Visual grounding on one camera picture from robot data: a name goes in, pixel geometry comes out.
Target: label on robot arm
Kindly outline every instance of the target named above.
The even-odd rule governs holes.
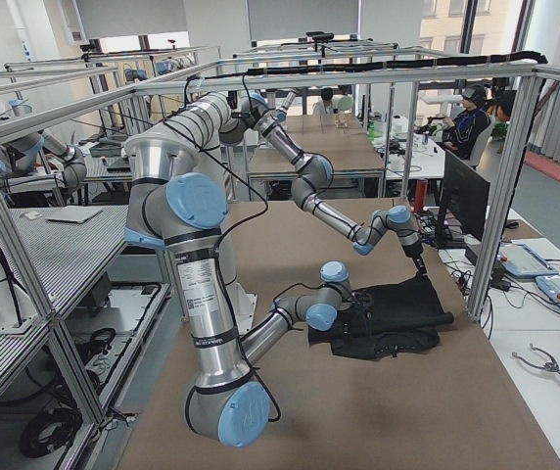
[[[180,285],[189,316],[213,315],[219,310],[212,282],[212,259],[188,262],[178,266]]]

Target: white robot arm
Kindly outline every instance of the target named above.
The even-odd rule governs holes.
[[[421,243],[405,207],[376,211],[369,227],[353,222],[317,196],[332,177],[328,160],[300,148],[259,95],[249,95],[240,105],[241,111],[233,114],[225,96],[210,93],[125,143],[126,153],[135,159],[125,238],[175,254],[176,284],[191,322],[200,372],[186,393],[182,415],[194,432],[234,447],[254,442],[268,420],[270,398],[254,380],[252,364],[294,322],[329,329],[337,310],[350,301],[351,288],[345,267],[326,263],[317,294],[276,301],[270,316],[239,338],[215,262],[227,214],[225,193],[210,177],[194,172],[210,160],[201,156],[214,153],[220,159],[219,140],[234,145],[248,128],[259,131],[295,166],[299,178],[292,193],[302,210],[342,233],[362,255],[393,229],[406,254],[426,273]]]
[[[0,102],[0,120],[23,116],[30,111],[31,107],[25,100],[14,100],[8,104]],[[82,152],[73,145],[62,143],[48,130],[30,132],[8,142],[6,146],[23,155],[12,167],[10,162],[0,159],[0,188],[7,193],[49,191],[57,187],[75,189],[86,176]],[[32,175],[38,152],[43,148],[54,155],[63,169],[50,174]]]

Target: black cloth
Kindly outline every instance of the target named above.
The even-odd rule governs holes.
[[[430,280],[419,275],[354,292],[358,302],[340,311],[330,330],[308,328],[311,344],[328,342],[332,354],[361,359],[419,352],[439,343],[435,326],[454,320]]]
[[[453,153],[469,160],[478,136],[491,124],[489,115],[481,109],[463,111],[454,118],[454,126],[443,131],[443,142],[451,142],[458,150]]]

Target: floor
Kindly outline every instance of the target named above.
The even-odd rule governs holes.
[[[479,173],[489,182],[493,181],[497,174],[501,158],[498,153],[500,147],[500,142],[490,142],[478,168]],[[247,195],[246,189],[237,188],[237,195],[243,198]],[[517,186],[513,208],[560,248],[560,182],[525,164]],[[126,270],[125,266],[115,264],[114,275],[118,269]],[[180,318],[181,309],[178,302],[171,300],[163,311],[154,338],[135,368],[133,380],[117,403],[119,411],[142,414],[178,331]],[[174,394],[174,406],[178,405],[179,398]],[[85,466],[94,470],[115,468],[134,426],[134,422],[129,426],[119,423],[112,430],[106,431],[96,444],[97,455],[88,459]]]

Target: brown table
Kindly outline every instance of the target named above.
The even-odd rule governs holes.
[[[391,200],[337,200],[355,220]],[[234,220],[260,203],[231,208]],[[258,293],[257,320],[274,294],[298,281],[316,284],[322,263],[342,260],[354,288],[399,282],[414,273],[388,233],[369,257],[292,202],[233,232],[239,280]],[[441,344],[427,353],[363,361],[309,347],[306,331],[287,333],[258,363],[282,419],[246,448],[190,432],[179,415],[185,384],[197,369],[183,327],[119,470],[174,469],[560,469],[553,449],[481,328],[465,314],[436,251],[425,252],[443,307],[455,315]]]
[[[325,155],[332,163],[336,178],[378,178],[382,194],[384,169],[382,158],[362,131],[354,115],[349,125],[337,128],[333,115],[289,116],[287,132],[306,151]],[[289,180],[298,175],[294,167],[275,149],[257,147],[247,169],[248,182]]]

